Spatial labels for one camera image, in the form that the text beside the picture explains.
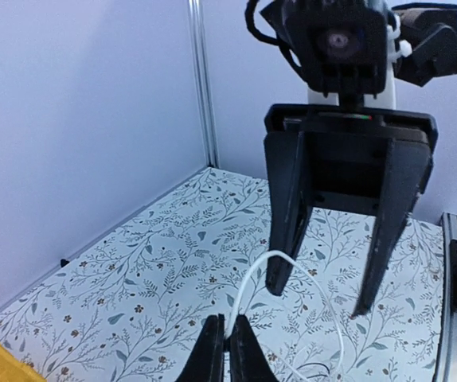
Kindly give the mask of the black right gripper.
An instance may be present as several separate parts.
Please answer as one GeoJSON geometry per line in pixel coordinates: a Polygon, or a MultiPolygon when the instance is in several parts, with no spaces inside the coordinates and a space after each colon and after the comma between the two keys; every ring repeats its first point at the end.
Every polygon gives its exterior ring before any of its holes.
{"type": "Polygon", "coordinates": [[[280,296],[312,206],[375,216],[354,317],[371,311],[389,260],[432,173],[438,140],[428,114],[274,104],[264,119],[271,203],[266,287],[280,296]]]}

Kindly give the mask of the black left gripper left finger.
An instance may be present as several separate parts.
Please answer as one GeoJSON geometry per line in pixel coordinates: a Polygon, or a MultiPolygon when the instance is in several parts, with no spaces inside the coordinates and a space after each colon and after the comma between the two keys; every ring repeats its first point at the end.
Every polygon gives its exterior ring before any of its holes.
{"type": "Polygon", "coordinates": [[[177,382],[221,382],[225,366],[225,316],[209,315],[177,382]]]}

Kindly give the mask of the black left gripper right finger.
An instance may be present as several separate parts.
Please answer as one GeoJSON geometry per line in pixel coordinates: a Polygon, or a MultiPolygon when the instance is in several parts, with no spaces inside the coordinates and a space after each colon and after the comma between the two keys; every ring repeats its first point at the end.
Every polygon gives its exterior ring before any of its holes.
{"type": "Polygon", "coordinates": [[[235,382],[278,382],[245,315],[228,337],[230,378],[235,382]]]}

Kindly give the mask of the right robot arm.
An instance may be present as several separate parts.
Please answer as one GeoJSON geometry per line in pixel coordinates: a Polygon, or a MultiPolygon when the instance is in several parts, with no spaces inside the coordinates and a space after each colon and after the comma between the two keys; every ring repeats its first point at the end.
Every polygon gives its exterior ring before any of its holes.
{"type": "Polygon", "coordinates": [[[264,121],[272,253],[265,285],[283,293],[313,209],[371,215],[353,310],[367,314],[427,188],[438,138],[432,116],[397,109],[395,83],[457,75],[457,5],[250,1],[244,19],[311,93],[305,104],[271,106],[264,121]]]}

